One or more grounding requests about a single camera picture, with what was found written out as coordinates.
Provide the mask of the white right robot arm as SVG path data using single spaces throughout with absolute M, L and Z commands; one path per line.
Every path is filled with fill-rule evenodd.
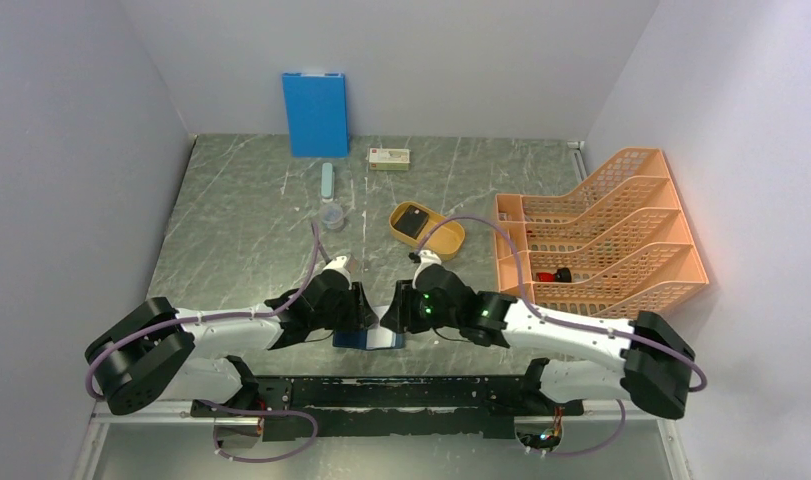
M 695 353 L 659 314 L 607 320 L 474 291 L 439 264 L 400 281 L 380 319 L 396 333 L 454 328 L 483 347 L 528 348 L 564 355 L 550 360 L 520 391 L 531 413 L 576 400 L 629 400 L 660 418 L 684 417 Z

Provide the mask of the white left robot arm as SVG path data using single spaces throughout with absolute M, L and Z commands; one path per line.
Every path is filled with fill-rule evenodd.
M 379 310 L 345 267 L 330 263 L 299 288 L 240 310 L 177 309 L 144 301 L 86 350 L 86 389 L 115 415 L 191 401 L 242 416 L 264 406 L 244 355 L 304 344 L 317 330 L 368 343 Z

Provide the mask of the navy blue card holder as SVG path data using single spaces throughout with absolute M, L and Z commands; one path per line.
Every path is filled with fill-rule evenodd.
M 333 332 L 332 346 L 341 349 L 353 349 L 363 351 L 373 350 L 396 350 L 402 349 L 405 346 L 405 339 L 403 334 L 397 334 L 380 326 L 380 317 L 385 313 L 389 306 L 373 306 L 373 310 L 379 317 L 379 321 L 372 328 L 356 333 L 340 333 Z M 350 306 L 339 307 L 335 314 L 338 312 L 349 312 Z

